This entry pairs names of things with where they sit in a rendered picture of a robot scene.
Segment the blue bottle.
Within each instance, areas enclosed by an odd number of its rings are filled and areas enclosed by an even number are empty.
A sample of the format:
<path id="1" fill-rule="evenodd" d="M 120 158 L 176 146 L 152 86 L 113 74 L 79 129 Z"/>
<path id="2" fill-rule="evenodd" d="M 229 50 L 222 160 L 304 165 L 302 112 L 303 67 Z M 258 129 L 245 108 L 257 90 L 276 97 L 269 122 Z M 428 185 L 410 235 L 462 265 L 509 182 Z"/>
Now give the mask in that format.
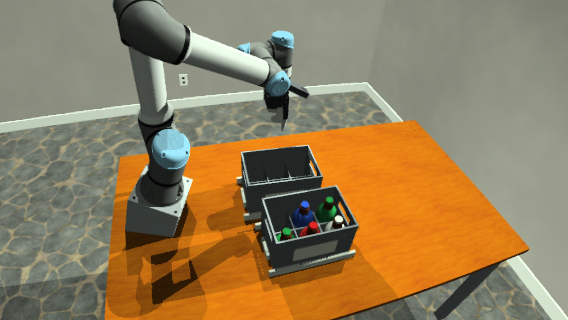
<path id="1" fill-rule="evenodd" d="M 313 212 L 310 209 L 308 202 L 303 201 L 294 212 L 292 216 L 292 223 L 294 228 L 300 228 L 308 226 L 309 223 L 313 222 Z"/>

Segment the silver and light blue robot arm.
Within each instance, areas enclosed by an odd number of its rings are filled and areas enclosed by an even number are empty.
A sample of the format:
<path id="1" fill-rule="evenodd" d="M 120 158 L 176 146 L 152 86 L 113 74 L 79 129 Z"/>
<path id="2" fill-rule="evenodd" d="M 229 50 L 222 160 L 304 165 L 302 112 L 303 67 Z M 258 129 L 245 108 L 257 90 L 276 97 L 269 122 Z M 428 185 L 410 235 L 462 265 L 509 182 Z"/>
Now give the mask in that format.
<path id="1" fill-rule="evenodd" d="M 163 62 L 179 65 L 183 61 L 263 87 L 273 97 L 287 90 L 309 96 L 305 87 L 289 79 L 294 37 L 288 32 L 274 32 L 271 40 L 236 50 L 192 33 L 166 12 L 161 0 L 113 0 L 113 9 L 121 42 L 129 48 L 142 108 L 137 111 L 138 125 L 149 155 L 140 192 L 152 205 L 168 207 L 180 201 L 190 155 L 189 141 L 177 130 L 173 107 L 167 102 Z"/>

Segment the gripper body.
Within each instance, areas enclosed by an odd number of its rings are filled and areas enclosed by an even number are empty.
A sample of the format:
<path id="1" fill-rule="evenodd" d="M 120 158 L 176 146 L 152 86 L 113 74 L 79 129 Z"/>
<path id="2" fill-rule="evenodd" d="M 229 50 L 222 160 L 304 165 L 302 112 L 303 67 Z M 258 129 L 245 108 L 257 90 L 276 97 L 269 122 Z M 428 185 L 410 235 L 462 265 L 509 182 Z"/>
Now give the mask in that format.
<path id="1" fill-rule="evenodd" d="M 284 95 L 280 97 L 272 97 L 270 96 L 266 90 L 264 91 L 264 99 L 267 106 L 267 109 L 277 109 L 277 107 L 282 107 L 285 105 L 285 100 L 289 102 L 289 91 L 287 91 Z M 267 96 L 266 96 L 267 95 Z M 267 105 L 268 100 L 268 105 Z"/>

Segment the white bottle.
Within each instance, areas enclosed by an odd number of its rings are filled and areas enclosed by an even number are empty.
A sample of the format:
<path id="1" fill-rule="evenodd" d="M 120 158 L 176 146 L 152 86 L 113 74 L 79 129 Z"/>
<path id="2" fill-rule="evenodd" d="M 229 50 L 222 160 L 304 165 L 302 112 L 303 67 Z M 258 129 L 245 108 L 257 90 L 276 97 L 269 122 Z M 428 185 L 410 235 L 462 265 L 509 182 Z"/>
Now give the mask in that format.
<path id="1" fill-rule="evenodd" d="M 339 229 L 339 228 L 344 228 L 345 226 L 344 226 L 343 222 L 344 221 L 343 221 L 343 218 L 341 216 L 336 216 L 333 219 L 333 223 L 331 221 L 326 225 L 324 232 Z"/>

